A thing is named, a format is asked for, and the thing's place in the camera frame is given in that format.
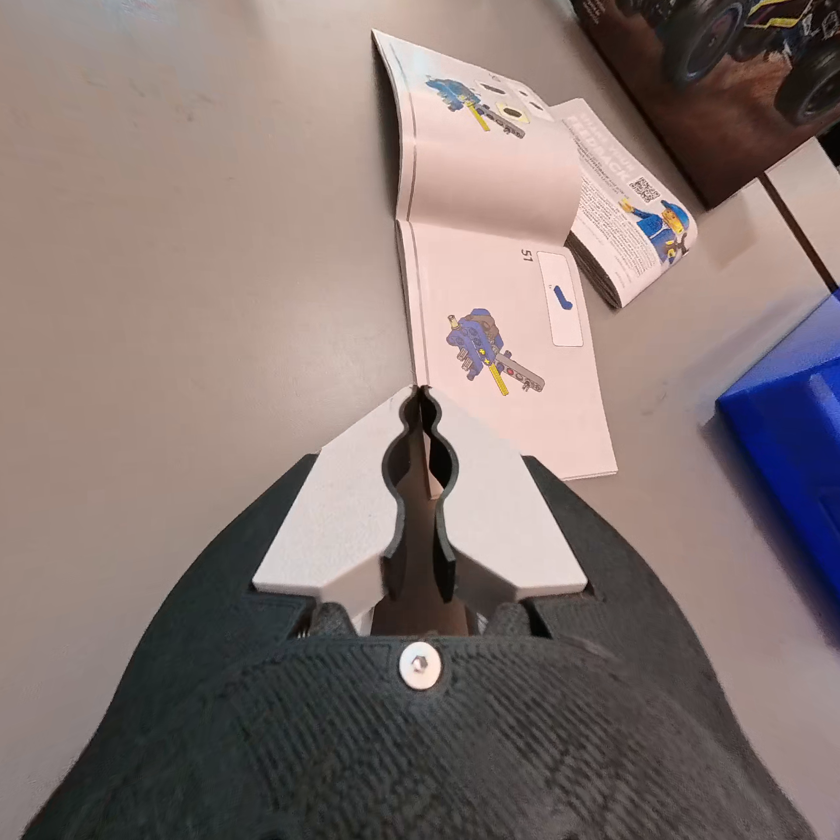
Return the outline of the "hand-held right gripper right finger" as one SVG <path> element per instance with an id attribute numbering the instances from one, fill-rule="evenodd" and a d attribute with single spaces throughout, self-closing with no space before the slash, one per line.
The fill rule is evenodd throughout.
<path id="1" fill-rule="evenodd" d="M 418 402 L 444 602 L 490 618 L 503 604 L 583 593 L 587 576 L 514 445 L 436 388 Z"/>

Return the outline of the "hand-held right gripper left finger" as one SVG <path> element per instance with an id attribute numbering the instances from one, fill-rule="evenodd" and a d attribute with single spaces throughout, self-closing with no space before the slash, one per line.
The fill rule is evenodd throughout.
<path id="1" fill-rule="evenodd" d="M 252 579 L 258 592 L 335 603 L 369 634 L 406 571 L 406 505 L 417 388 L 408 385 L 325 444 Z"/>

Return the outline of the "lego instruction booklet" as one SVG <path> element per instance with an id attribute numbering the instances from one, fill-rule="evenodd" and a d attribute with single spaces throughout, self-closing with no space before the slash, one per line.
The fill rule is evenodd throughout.
<path id="1" fill-rule="evenodd" d="M 416 383 L 563 480 L 613 476 L 566 247 L 582 195 L 571 132 L 522 82 L 371 35 L 398 125 L 395 227 Z"/>

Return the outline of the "lego set box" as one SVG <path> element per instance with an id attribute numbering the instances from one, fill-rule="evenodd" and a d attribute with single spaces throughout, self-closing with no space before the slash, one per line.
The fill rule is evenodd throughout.
<path id="1" fill-rule="evenodd" d="M 571 6 L 707 209 L 838 122 L 838 1 Z"/>

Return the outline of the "blue plastic bin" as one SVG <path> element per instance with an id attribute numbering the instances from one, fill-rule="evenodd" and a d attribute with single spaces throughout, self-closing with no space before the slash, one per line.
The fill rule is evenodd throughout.
<path id="1" fill-rule="evenodd" d="M 839 294 L 717 399 L 785 522 L 839 587 Z"/>

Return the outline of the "feedback leaflet with minifigure print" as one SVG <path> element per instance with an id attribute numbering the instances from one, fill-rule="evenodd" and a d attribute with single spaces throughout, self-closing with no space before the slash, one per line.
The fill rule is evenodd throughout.
<path id="1" fill-rule="evenodd" d="M 583 99 L 551 111 L 570 132 L 581 164 L 568 247 L 603 300 L 624 308 L 690 252 L 697 222 Z"/>

